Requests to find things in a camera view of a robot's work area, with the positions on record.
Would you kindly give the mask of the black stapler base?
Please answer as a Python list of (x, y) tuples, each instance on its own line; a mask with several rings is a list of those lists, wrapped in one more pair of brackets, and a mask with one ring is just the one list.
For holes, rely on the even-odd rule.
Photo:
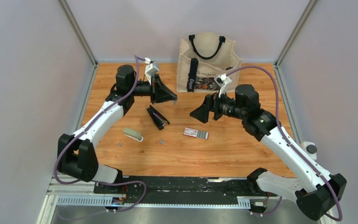
[(157, 109), (155, 109), (152, 105), (146, 108), (149, 116), (151, 117), (153, 123), (158, 128), (158, 130), (164, 129), (166, 125), (170, 124), (170, 121), (165, 118)]

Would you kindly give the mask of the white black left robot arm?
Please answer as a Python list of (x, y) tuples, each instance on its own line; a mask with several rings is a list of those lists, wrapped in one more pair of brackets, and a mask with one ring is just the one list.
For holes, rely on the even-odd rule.
[(54, 173), (74, 178), (73, 183), (103, 182), (111, 193), (119, 193), (124, 187), (122, 172), (98, 162), (96, 147), (109, 129), (129, 111), (136, 96), (149, 96), (151, 103), (176, 101), (177, 95), (165, 86), (158, 74), (155, 61), (145, 68), (147, 80), (138, 79), (138, 69), (122, 65), (116, 74), (116, 83), (99, 111), (73, 134), (63, 134), (58, 140)]

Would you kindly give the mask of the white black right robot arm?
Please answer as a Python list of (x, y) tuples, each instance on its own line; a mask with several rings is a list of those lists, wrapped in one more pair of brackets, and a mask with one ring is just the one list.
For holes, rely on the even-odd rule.
[(295, 174), (286, 178), (258, 168), (248, 175), (247, 189), (252, 195), (270, 192), (297, 204), (309, 219), (318, 221), (340, 201), (347, 180), (343, 175), (331, 174), (320, 166), (290, 137), (276, 117), (261, 108), (259, 94), (250, 84), (235, 88), (235, 98), (226, 94), (207, 94), (200, 107), (190, 116), (207, 123), (223, 115), (240, 119), (245, 131), (270, 148)]

